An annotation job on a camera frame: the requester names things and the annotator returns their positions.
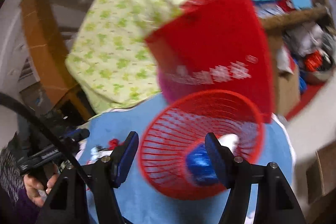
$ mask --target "metal screw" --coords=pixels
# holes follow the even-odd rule
[[[102,162],[108,162],[108,161],[110,161],[110,159],[111,159],[110,156],[104,156],[104,157],[101,158],[101,161]]]
[[[233,159],[236,163],[241,163],[241,162],[243,162],[243,158],[242,157],[239,157],[239,156],[236,156],[236,157],[234,157],[234,159]]]
[[[269,166],[271,166],[274,169],[278,168],[278,164],[276,162],[274,162],[274,161],[270,162]]]

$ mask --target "purple sleeve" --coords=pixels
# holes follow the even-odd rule
[[[40,208],[28,198],[26,189],[19,190],[18,196],[19,199],[15,203],[14,213],[17,215],[19,224],[34,224]]]

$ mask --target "blue tablecloth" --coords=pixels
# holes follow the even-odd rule
[[[108,141],[117,138],[124,141],[130,131],[139,136],[144,133],[152,119],[167,106],[161,94],[145,101],[131,110],[108,112],[93,119],[90,123],[90,137],[79,162],[83,165],[90,159],[90,149],[95,145],[108,146]],[[265,142],[258,164],[270,161],[278,163],[288,182],[292,182],[292,157],[283,129],[273,121],[266,124]],[[168,198],[142,177],[135,158],[127,180],[115,190],[121,213],[134,224],[205,224],[218,223],[229,191],[212,198],[196,201],[181,201]],[[252,186],[248,212],[255,210],[257,185]],[[98,223],[92,193],[87,191],[88,207],[92,223]]]

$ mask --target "human hand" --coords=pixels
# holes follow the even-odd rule
[[[46,194],[48,195],[54,187],[59,174],[54,174],[47,182]],[[27,174],[23,178],[28,198],[38,207],[42,207],[45,199],[40,196],[38,190],[43,190],[43,185],[35,177]]]

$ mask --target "black cable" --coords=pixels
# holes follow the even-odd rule
[[[18,115],[21,115],[28,122],[34,125],[39,131],[48,139],[50,142],[58,148],[58,150],[70,161],[70,163],[77,170],[79,176],[85,182],[85,184],[90,188],[91,181],[84,172],[81,165],[75,159],[75,157],[67,150],[64,144],[60,142],[60,140],[33,114],[29,112],[29,110],[21,104],[19,101],[14,98],[0,92],[0,105],[9,108],[10,110],[16,112]]]

